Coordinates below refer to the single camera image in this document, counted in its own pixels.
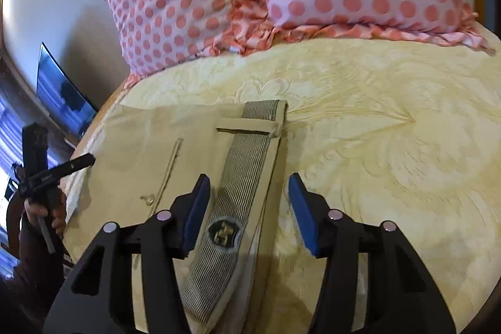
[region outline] metal screw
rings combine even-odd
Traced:
[[[107,222],[106,224],[104,224],[103,227],[103,231],[108,234],[116,229],[117,229],[117,224],[115,222]]]
[[[331,220],[334,220],[334,221],[338,221],[340,220],[341,218],[343,218],[343,213],[339,210],[330,210],[328,213],[327,213],[327,216],[331,219]]]
[[[393,221],[383,222],[383,228],[385,231],[393,232],[397,229],[397,225]]]
[[[172,217],[172,213],[169,210],[163,210],[157,214],[157,220],[159,221],[167,221],[170,217]]]

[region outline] person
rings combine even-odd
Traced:
[[[52,211],[52,228],[62,236],[66,228],[66,195],[60,192],[61,204]],[[64,247],[56,245],[56,253],[49,254],[38,224],[38,216],[46,217],[47,209],[26,199],[24,210],[19,264],[12,279],[2,281],[0,278],[0,325],[7,334],[42,333],[49,309],[64,281]]]

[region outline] hand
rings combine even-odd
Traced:
[[[61,204],[52,210],[52,216],[54,217],[52,228],[56,230],[59,236],[62,236],[66,228],[66,194],[61,190],[59,192],[61,193]],[[37,216],[46,217],[48,215],[47,208],[37,203],[30,203],[29,198],[24,201],[24,209],[29,223],[35,228],[39,228]]]

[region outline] mattress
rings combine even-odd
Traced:
[[[501,42],[478,30],[495,53],[386,40],[277,43],[157,73],[120,103],[151,109],[286,100],[285,176],[299,172],[310,191],[356,221],[395,221],[460,332],[501,271]],[[77,190],[74,181],[69,214]],[[284,186],[256,332],[307,332],[324,268],[304,247]],[[366,268],[361,256],[354,328],[363,325]]]

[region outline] embroidered patch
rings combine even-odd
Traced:
[[[209,236],[215,245],[230,249],[235,246],[239,231],[240,228],[235,222],[219,219],[209,227]]]

